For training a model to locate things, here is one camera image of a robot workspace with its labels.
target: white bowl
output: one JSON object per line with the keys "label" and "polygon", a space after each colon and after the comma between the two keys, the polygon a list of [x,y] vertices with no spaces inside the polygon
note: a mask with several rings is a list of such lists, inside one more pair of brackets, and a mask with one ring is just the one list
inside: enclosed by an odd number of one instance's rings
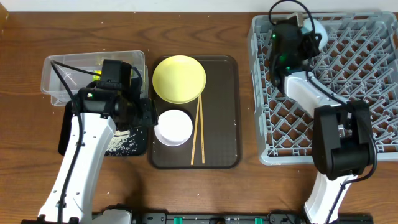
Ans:
{"label": "white bowl", "polygon": [[186,113],[180,110],[169,110],[159,116],[159,124],[155,126],[155,135],[166,146],[179,146],[189,139],[192,129],[192,120]]}

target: dish rack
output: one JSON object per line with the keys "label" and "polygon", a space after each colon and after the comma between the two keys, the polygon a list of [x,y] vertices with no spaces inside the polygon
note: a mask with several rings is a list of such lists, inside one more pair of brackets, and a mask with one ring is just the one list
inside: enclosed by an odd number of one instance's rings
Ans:
{"label": "dish rack", "polygon": [[[398,22],[395,15],[362,12],[314,13],[312,16],[325,26],[328,34],[326,46],[310,61],[313,73],[333,92],[369,103],[379,161],[398,160]],[[273,19],[285,17],[272,16]],[[248,53],[259,158],[265,165],[313,164],[312,118],[269,81],[271,34],[268,16],[253,18]]]}

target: dark placemat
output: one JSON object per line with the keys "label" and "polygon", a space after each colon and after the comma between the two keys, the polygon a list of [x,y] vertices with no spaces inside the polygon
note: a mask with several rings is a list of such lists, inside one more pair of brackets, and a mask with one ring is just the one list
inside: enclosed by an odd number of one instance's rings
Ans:
{"label": "dark placemat", "polygon": [[[156,65],[167,57],[160,58]],[[202,93],[205,163],[201,162],[199,118],[193,166],[190,165],[193,131],[186,143],[169,147],[159,142],[152,129],[149,137],[149,160],[160,169],[232,168],[241,158],[238,66],[234,58],[225,55],[191,57],[198,60],[206,71],[206,87]],[[151,91],[159,115],[171,109],[182,110],[191,117],[195,125],[197,99],[175,105],[162,100],[153,88]]]}

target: wooden table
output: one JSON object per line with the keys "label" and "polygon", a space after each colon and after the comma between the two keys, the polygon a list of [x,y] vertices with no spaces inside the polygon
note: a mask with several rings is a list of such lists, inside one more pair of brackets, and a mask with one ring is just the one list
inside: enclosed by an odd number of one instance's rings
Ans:
{"label": "wooden table", "polygon": [[[161,55],[230,55],[239,65],[243,158],[230,170],[157,170],[146,156],[106,157],[94,211],[126,203],[138,211],[268,213],[299,211],[314,166],[264,166],[257,156],[246,36],[253,13],[11,13],[0,41],[0,223],[35,218],[63,159],[63,107],[40,92],[49,55],[141,50],[149,74]],[[340,212],[398,220],[398,163],[382,162],[354,184]]]}

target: yellow bowl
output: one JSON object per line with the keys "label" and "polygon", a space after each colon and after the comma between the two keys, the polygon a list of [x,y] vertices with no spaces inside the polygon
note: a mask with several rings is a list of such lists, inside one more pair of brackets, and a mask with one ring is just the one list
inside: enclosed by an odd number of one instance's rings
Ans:
{"label": "yellow bowl", "polygon": [[195,59],[178,55],[163,60],[152,78],[155,92],[169,103],[188,103],[205,89],[206,72]]}

